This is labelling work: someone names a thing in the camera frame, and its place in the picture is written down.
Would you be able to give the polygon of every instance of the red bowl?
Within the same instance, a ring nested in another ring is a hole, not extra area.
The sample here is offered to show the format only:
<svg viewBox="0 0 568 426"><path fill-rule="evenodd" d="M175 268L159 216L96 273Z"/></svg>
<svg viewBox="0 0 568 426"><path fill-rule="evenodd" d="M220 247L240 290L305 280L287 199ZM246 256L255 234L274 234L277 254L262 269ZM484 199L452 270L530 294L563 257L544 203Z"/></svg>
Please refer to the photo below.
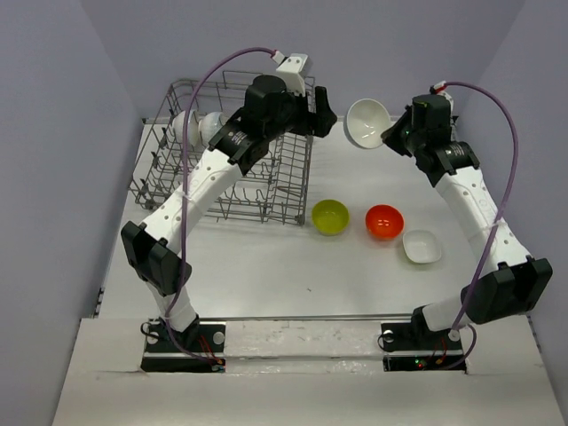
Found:
<svg viewBox="0 0 568 426"><path fill-rule="evenodd" d="M394 207L379 204L369 209L365 216L365 225L374 237L381 240L392 240L402 233L405 219Z"/></svg>

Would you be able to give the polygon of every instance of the metal wire basket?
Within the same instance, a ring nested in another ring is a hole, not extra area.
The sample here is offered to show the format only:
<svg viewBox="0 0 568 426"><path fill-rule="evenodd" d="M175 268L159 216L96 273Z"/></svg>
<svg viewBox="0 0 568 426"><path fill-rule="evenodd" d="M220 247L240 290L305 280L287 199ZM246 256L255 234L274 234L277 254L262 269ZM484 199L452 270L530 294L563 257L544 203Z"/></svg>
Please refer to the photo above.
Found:
<svg viewBox="0 0 568 426"><path fill-rule="evenodd" d="M202 118L222 111L231 115L242 106L245 90L261 73L224 71L221 82L207 82L195 107ZM138 151L130 191L137 204L154 210L181 184L182 146L172 129L173 119L183 111L198 80L182 79L169 88L156 119ZM307 77L306 92L313 110L315 79ZM235 218L261 223L303 225L312 157L312 137L290 133L270 144L269 153L240 182L225 191L206 216L217 220ZM204 146L188 147L189 170L197 165Z"/></svg>

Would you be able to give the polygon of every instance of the gray wall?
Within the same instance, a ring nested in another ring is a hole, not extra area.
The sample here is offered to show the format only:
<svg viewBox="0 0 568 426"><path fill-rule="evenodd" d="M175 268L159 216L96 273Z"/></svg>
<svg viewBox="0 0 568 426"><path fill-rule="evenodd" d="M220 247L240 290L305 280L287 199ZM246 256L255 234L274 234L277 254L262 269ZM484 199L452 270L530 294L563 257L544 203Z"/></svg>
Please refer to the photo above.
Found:
<svg viewBox="0 0 568 426"><path fill-rule="evenodd" d="M527 0L480 81L509 107L520 137L519 169L506 218L532 254L547 257L555 270L532 317L565 419L568 418L567 17L565 0ZM461 136L476 149L495 199L500 199L511 157L511 137L504 118L491 101L476 95L464 108L460 129Z"/></svg>
<svg viewBox="0 0 568 426"><path fill-rule="evenodd" d="M76 0L0 2L0 424L51 424L139 119Z"/></svg>
<svg viewBox="0 0 568 426"><path fill-rule="evenodd" d="M168 84L201 76L252 45L312 56L312 73L345 114L380 99L400 113L442 79L477 81L523 0L82 0L143 116L154 116ZM233 69L273 70L262 55Z"/></svg>

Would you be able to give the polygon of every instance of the white dish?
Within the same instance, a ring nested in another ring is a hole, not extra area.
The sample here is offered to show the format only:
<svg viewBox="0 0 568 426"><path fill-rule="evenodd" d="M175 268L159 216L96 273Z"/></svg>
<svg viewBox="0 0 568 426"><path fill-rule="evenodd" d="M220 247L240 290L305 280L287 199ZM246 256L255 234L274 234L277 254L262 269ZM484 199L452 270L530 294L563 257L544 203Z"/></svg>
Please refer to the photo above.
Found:
<svg viewBox="0 0 568 426"><path fill-rule="evenodd" d="M207 146L211 138L227 123L227 116L223 113L209 113L199 121L199 134L201 142Z"/></svg>
<svg viewBox="0 0 568 426"><path fill-rule="evenodd" d="M349 108L345 117L348 137L357 145L371 149L383 144L381 133L391 125L389 111L374 99L360 99Z"/></svg>
<svg viewBox="0 0 568 426"><path fill-rule="evenodd" d="M174 118L174 121L171 124L174 128L174 134L176 135L176 140L179 144L182 143L184 135L184 116L185 111L182 111L176 116L176 118ZM187 140L191 146L201 145L199 124L197 123L197 111L194 109L189 112L189 121L187 122Z"/></svg>
<svg viewBox="0 0 568 426"><path fill-rule="evenodd" d="M408 231L403 235L402 243L408 258L416 264L431 264L442 257L442 246L430 231Z"/></svg>

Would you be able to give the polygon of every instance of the green bowl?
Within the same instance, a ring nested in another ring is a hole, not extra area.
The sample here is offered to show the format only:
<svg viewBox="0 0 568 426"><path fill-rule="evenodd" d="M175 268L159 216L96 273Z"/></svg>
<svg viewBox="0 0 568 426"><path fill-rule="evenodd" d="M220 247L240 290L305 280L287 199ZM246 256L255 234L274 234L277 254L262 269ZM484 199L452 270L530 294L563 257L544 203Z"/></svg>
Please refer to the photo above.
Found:
<svg viewBox="0 0 568 426"><path fill-rule="evenodd" d="M349 224L349 210L337 200L323 200L312 209L312 222L324 235L337 235Z"/></svg>

